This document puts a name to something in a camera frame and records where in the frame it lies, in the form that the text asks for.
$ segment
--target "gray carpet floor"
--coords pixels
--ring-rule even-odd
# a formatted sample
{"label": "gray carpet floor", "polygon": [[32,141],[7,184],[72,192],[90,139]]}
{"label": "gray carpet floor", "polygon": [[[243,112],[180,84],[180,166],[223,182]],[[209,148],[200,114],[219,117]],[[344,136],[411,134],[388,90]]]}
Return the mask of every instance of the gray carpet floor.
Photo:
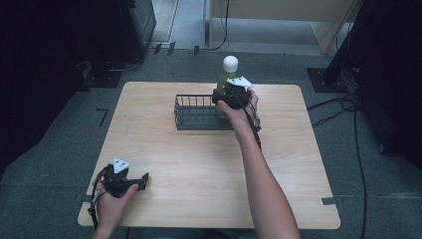
{"label": "gray carpet floor", "polygon": [[[216,83],[230,53],[162,50],[122,74],[116,89],[77,92],[32,149],[8,166],[0,184],[0,238],[90,238],[92,227],[78,224],[81,204],[122,86],[126,82]],[[239,73],[255,84],[295,84],[307,106],[344,94],[316,94],[307,68],[324,68],[331,57],[233,53]],[[104,112],[108,115],[102,126]],[[310,111],[311,121],[341,110],[332,104]],[[357,132],[367,186],[365,238],[421,238],[422,171],[401,156],[382,155],[365,112],[357,114]],[[353,114],[342,114],[315,128],[316,140],[341,226],[336,230],[301,230],[303,238],[359,238],[363,189],[357,162]],[[124,238],[118,228],[114,238]],[[138,229],[130,231],[136,238]]]}

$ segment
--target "white bottle cap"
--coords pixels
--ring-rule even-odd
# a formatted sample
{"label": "white bottle cap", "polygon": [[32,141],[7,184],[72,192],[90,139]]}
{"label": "white bottle cap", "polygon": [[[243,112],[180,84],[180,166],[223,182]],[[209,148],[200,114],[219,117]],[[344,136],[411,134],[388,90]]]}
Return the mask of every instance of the white bottle cap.
{"label": "white bottle cap", "polygon": [[227,73],[234,73],[237,71],[239,61],[233,56],[228,56],[223,61],[223,70]]}

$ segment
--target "black wire basket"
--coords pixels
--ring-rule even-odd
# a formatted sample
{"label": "black wire basket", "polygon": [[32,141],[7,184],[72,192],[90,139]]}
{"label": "black wire basket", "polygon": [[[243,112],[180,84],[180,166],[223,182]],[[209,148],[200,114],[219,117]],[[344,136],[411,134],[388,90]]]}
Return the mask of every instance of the black wire basket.
{"label": "black wire basket", "polygon": [[217,112],[212,95],[176,95],[174,116],[178,130],[231,130],[232,125]]}

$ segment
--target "human arm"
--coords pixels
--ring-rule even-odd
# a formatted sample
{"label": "human arm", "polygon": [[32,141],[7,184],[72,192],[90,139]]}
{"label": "human arm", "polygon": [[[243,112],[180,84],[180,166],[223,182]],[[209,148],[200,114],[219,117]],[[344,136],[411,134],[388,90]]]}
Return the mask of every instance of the human arm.
{"label": "human arm", "polygon": [[97,189],[105,194],[97,202],[99,226],[93,235],[93,239],[111,238],[112,233],[124,214],[127,204],[135,194],[138,186],[138,184],[132,185],[123,197],[115,198],[110,193],[105,193],[103,184],[99,182]]}
{"label": "human arm", "polygon": [[[256,108],[258,97],[251,91],[251,104]],[[233,110],[224,102],[218,106],[235,130],[242,151],[249,204],[255,229],[260,238],[300,238],[292,208],[278,181],[271,172],[243,110]]]}

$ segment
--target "bottle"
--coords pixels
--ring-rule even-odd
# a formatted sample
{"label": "bottle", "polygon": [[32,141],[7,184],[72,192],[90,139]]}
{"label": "bottle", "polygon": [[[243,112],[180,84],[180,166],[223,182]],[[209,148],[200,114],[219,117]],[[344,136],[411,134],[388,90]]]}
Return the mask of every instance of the bottle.
{"label": "bottle", "polygon": [[[223,61],[223,72],[217,83],[217,93],[220,96],[226,95],[226,88],[229,83],[227,83],[228,78],[237,78],[237,70],[239,66],[239,61],[233,56],[228,56]],[[226,114],[218,107],[215,108],[218,118],[225,119]]]}

